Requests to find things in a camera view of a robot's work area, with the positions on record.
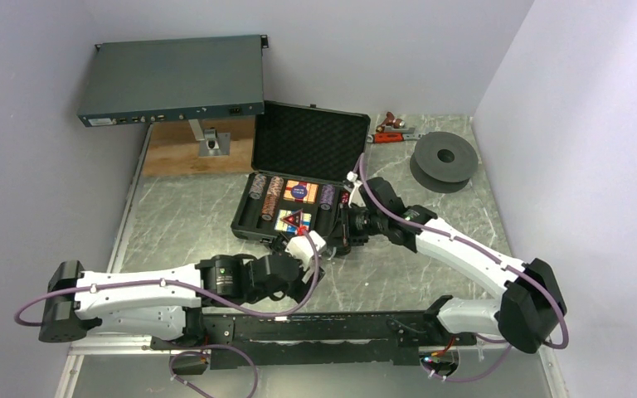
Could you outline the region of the clear round dealer disc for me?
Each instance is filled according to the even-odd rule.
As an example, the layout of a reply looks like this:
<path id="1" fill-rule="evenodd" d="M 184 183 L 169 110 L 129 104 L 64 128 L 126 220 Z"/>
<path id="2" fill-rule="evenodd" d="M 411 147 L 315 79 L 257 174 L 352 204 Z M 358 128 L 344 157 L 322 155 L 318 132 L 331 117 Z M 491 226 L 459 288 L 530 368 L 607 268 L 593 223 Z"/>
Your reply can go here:
<path id="1" fill-rule="evenodd" d="M 324 253 L 322 254 L 322 257 L 325 258 L 326 260 L 331 260 L 336 256 L 337 252 L 338 252 L 338 249 L 336 247 L 328 246 L 326 250 L 324 251 Z"/>

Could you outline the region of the red black triangle button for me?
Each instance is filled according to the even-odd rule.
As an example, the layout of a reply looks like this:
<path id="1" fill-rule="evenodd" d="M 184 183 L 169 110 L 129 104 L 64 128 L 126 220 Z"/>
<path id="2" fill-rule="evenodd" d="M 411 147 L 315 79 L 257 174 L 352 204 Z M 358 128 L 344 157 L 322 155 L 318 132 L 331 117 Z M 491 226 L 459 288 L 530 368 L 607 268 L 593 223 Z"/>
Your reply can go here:
<path id="1" fill-rule="evenodd" d="M 288 211 L 280 220 L 287 226 L 292 226 L 297 231 L 301 231 L 304 227 L 304 212 L 302 210 Z"/>

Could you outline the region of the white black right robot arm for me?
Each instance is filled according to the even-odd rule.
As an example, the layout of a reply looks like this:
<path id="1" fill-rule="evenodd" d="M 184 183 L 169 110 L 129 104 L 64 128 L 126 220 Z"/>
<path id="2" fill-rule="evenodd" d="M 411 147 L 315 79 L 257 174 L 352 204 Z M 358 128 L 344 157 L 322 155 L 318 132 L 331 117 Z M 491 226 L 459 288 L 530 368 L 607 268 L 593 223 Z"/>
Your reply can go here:
<path id="1" fill-rule="evenodd" d="M 499 253 L 457 231 L 423 206 L 405 206 L 381 177 L 367 182 L 347 175 L 350 191 L 345 229 L 348 243 L 364 245 L 373 235 L 393 245 L 437 260 L 481 286 L 488 299 L 439 297 L 424 312 L 424 333 L 434 344 L 457 334 L 494 335 L 521 352 L 540 347 L 562 349 L 569 342 L 566 305 L 552 267 L 545 261 L 525 262 Z M 555 328 L 562 341 L 549 336 Z"/>

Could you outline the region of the brown poker chip stack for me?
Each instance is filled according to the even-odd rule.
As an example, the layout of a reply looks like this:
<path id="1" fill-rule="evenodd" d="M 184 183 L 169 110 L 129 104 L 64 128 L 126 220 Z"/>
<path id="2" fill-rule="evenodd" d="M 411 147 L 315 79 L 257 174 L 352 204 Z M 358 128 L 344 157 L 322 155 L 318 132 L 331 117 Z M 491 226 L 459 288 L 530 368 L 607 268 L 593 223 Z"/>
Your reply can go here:
<path id="1" fill-rule="evenodd" d="M 265 196 L 265 200 L 263 202 L 260 217 L 264 221 L 272 221 L 275 217 L 275 213 L 277 210 L 279 202 L 279 197 L 274 194 L 268 194 Z"/>

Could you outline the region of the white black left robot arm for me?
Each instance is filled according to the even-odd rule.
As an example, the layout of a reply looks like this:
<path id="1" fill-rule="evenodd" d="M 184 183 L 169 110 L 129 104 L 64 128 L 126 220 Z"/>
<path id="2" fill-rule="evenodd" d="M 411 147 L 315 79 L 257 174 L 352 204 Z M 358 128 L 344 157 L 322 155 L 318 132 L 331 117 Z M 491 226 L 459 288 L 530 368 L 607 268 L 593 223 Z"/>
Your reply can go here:
<path id="1" fill-rule="evenodd" d="M 306 301 L 318 283 L 320 256 L 306 250 L 216 255 L 159 271 L 88 271 L 78 260 L 61 263 L 47 286 L 39 324 L 41 342 L 74 342 L 90 333 L 156 337 L 185 348 L 203 342 L 202 310 L 226 307 L 260 316 L 250 304 L 286 297 Z"/>

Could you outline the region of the black poker set case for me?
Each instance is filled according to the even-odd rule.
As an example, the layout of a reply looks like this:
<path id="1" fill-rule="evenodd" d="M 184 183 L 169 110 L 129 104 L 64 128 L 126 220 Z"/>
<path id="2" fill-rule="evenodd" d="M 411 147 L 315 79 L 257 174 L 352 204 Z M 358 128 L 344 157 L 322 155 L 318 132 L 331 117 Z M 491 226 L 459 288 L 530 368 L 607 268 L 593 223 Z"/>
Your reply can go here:
<path id="1" fill-rule="evenodd" d="M 369 115 L 320 109 L 315 106 L 265 102 L 265 111 L 255 121 L 255 140 L 251 158 L 252 173 L 248 176 L 236 214 L 231 222 L 233 235 L 266 245 L 274 244 L 281 236 L 293 234 L 275 230 L 279 211 L 303 210 L 312 215 L 309 229 L 318 232 L 327 246 L 338 249 L 337 256 L 350 252 L 343 238 L 341 211 L 346 202 L 343 181 L 364 152 L 372 121 Z M 249 198 L 248 191 L 256 174 L 267 176 L 262 198 Z M 272 177 L 319 184 L 314 204 L 286 201 L 279 197 L 275 217 L 264 221 L 260 217 L 268 185 Z M 319 208 L 323 185 L 335 186 L 333 207 Z"/>

